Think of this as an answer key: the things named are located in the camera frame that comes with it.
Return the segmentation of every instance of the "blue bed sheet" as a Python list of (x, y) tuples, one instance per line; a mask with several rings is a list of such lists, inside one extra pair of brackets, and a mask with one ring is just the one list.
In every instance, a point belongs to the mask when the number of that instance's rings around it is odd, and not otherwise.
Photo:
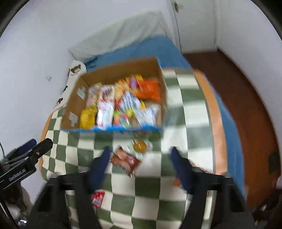
[[(95, 68), (120, 62), (132, 58), (157, 57), (160, 66), (191, 68), (187, 60), (182, 56), (177, 47), (170, 39), (164, 36), (148, 38), (139, 43), (133, 43), (127, 47), (105, 53), (103, 55), (89, 58), (84, 64), (87, 71), (94, 71)], [(227, 144), (228, 172), (231, 173), (238, 188), (244, 194), (244, 160), (241, 142), (236, 124), (223, 104), (220, 96), (215, 92), (216, 99), (222, 116)]]

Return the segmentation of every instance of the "orange border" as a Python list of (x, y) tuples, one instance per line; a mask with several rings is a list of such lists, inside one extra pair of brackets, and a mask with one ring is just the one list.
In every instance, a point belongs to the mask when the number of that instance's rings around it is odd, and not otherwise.
[[(48, 126), (49, 126), (49, 123), (50, 123), (50, 120), (52, 118), (52, 114), (50, 114), (50, 116), (48, 117), (46, 123), (45, 123), (45, 126), (43, 128), (43, 131), (42, 131), (42, 134), (41, 134), (41, 138), (40, 138), (40, 141), (43, 141), (46, 137), (46, 133), (47, 133), (47, 130), (48, 130)], [(38, 162), (39, 162), (39, 170), (40, 170), (40, 173), (41, 173), (41, 167), (42, 167), (42, 164), (43, 164), (43, 159), (42, 157), (38, 159)]]
[(204, 74), (200, 70), (193, 70), (193, 73), (208, 104), (214, 140), (215, 174), (221, 175), (227, 172), (227, 149), (220, 110), (213, 89)]

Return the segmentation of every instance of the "wooden floor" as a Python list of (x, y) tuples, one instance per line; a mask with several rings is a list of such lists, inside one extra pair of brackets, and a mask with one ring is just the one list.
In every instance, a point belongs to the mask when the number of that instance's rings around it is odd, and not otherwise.
[(268, 156), (278, 151), (268, 113), (247, 78), (221, 51), (184, 57), (206, 74), (237, 124), (245, 159), (247, 203), (253, 208), (270, 194), (273, 180), (280, 175), (280, 171), (268, 173)]

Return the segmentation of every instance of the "cardboard box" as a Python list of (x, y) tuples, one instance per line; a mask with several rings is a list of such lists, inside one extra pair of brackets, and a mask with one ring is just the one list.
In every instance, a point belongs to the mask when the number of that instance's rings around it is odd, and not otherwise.
[[(98, 82), (102, 84), (114, 84), (117, 80), (126, 78), (130, 75), (138, 74), (146, 78), (158, 78), (159, 90), (161, 96), (160, 111), (158, 112), (156, 127), (143, 127), (135, 125), (135, 127), (124, 129), (123, 127), (108, 127), (106, 130), (101, 130), (97, 127), (92, 129), (80, 129), (80, 113), (86, 107), (88, 97), (88, 88)], [(98, 68), (94, 72), (88, 72), (80, 76), (74, 86), (73, 92), (67, 102), (65, 114), (63, 116), (60, 129), (65, 132), (87, 132), (87, 133), (112, 133), (118, 132), (119, 136), (126, 132), (133, 133), (160, 133), (163, 129), (164, 115), (167, 111), (166, 104), (166, 85), (163, 81), (162, 70), (156, 58), (137, 59), (121, 63), (116, 63), (111, 66)], [(144, 101), (146, 105), (151, 104), (151, 101)]]

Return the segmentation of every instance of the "checkered tablecloth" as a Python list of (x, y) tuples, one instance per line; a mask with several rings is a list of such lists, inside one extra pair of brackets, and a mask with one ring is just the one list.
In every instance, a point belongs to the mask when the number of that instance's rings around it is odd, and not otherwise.
[[(177, 229), (187, 211), (191, 195), (173, 187), (175, 170), (169, 149), (176, 146), (183, 157), (197, 166), (214, 170), (214, 144), (210, 116), (205, 97), (191, 70), (163, 70), (168, 91), (168, 114), (160, 138), (150, 139), (152, 151), (145, 154), (135, 171), (128, 177), (120, 168), (108, 164), (103, 183), (105, 196), (96, 210), (103, 228), (167, 228)], [(53, 148), (43, 156), (42, 175), (48, 180), (53, 172), (61, 174), (85, 170), (93, 158), (101, 155), (105, 146), (127, 149), (131, 139), (95, 139), (93, 134), (68, 134), (60, 131), (64, 108), (52, 115), (46, 138)], [(74, 193), (66, 192), (70, 221), (79, 227)], [(207, 197), (203, 227), (210, 224), (213, 192)]]

